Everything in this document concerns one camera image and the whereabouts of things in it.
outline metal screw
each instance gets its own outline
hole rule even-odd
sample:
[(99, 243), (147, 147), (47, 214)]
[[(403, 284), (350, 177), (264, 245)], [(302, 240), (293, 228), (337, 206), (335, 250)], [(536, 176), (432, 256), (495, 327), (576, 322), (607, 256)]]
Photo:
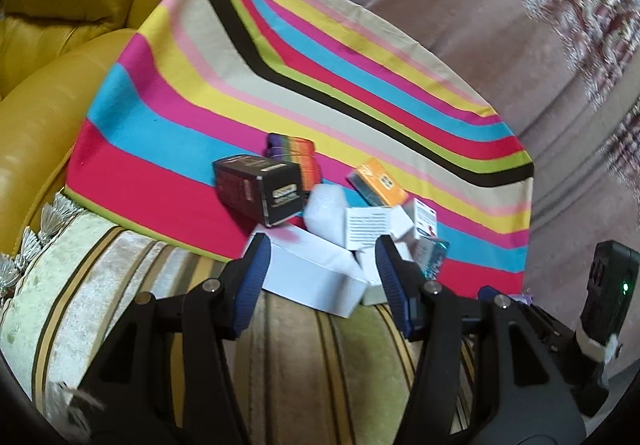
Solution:
[(422, 286), (422, 289), (433, 295), (437, 295), (442, 291), (442, 285), (438, 281), (427, 281)]
[(144, 305), (149, 304), (153, 298), (154, 296), (150, 291), (141, 291), (136, 295), (136, 298), (134, 300), (136, 301), (136, 304)]
[(500, 293), (494, 297), (494, 302), (496, 306), (505, 309), (511, 306), (511, 297)]
[(207, 279), (207, 281), (202, 283), (202, 289), (204, 291), (208, 291), (209, 293), (213, 293), (216, 290), (220, 289), (222, 283), (218, 279)]

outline striped blanket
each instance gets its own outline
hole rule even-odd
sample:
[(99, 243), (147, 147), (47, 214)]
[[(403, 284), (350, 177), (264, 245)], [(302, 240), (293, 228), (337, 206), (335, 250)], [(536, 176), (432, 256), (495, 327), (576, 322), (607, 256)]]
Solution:
[(436, 209), (440, 277), (461, 295), (522, 287), (533, 165), (491, 106), (430, 52), (348, 0), (163, 0), (106, 77), (66, 192), (215, 259), (253, 224), (221, 205), (211, 162), (313, 140), (324, 181), (371, 156)]

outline black box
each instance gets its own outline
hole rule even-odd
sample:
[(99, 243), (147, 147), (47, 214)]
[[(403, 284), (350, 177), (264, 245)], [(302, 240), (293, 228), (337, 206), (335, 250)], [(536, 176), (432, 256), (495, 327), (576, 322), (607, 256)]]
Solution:
[(273, 227), (302, 210), (300, 165), (253, 154), (213, 162), (218, 198), (225, 205)]

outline qr code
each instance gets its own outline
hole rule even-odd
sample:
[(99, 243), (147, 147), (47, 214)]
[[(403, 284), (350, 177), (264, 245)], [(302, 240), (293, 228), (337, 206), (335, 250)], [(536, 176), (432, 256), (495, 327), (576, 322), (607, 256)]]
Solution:
[(380, 183), (382, 183), (388, 190), (391, 190), (394, 187), (394, 183), (386, 174), (380, 176)]

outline orange box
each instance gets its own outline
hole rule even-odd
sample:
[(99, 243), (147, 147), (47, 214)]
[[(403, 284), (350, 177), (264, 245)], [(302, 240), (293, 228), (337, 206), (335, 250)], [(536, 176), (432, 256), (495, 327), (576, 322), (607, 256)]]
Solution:
[(375, 207), (402, 205), (408, 194), (375, 158), (356, 167), (347, 179)]

